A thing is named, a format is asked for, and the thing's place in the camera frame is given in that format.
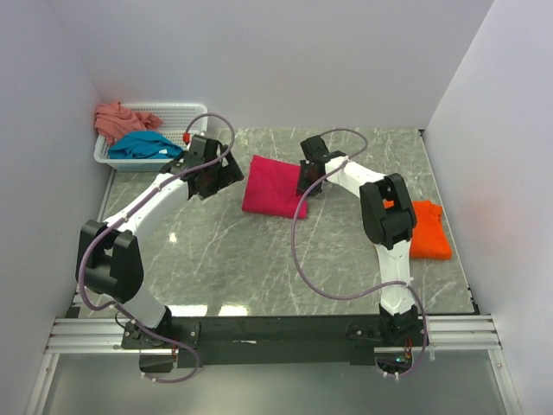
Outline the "magenta t-shirt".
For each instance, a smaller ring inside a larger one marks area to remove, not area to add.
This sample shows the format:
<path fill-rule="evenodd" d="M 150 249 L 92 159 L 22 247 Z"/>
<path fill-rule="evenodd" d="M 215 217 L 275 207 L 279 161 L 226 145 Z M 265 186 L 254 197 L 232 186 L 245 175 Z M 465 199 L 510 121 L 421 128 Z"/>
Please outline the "magenta t-shirt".
<path fill-rule="evenodd" d="M 254 155 L 245 187 L 242 211 L 292 219 L 301 196 L 296 193 L 300 167 Z"/>

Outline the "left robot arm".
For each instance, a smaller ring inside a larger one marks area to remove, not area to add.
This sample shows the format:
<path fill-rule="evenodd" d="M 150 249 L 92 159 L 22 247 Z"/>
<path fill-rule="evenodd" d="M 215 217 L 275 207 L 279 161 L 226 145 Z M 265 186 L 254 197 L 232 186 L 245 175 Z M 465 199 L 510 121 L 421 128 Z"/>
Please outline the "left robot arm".
<path fill-rule="evenodd" d="M 175 338 L 170 309 L 144 285 L 140 239 L 194 197 L 202 200 L 243 180 L 230 144 L 202 135 L 162 166 L 153 182 L 127 207 L 100 222 L 89 220 L 80 230 L 76 280 L 80 292 L 109 297 L 152 347 Z"/>

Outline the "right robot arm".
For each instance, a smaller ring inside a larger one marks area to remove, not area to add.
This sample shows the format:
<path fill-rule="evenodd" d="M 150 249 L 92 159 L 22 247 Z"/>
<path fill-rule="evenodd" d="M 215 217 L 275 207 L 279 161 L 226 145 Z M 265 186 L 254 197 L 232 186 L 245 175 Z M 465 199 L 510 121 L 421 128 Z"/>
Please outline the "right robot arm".
<path fill-rule="evenodd" d="M 330 151 L 322 136 L 301 142 L 304 159 L 296 193 L 300 201 L 321 191 L 324 181 L 350 192 L 359 199 L 366 237 L 378 255 L 379 337 L 386 345 L 398 345 L 423 329 L 418 319 L 416 295 L 411 290 L 410 246 L 416 214 L 403 177 L 372 171 L 342 151 Z"/>

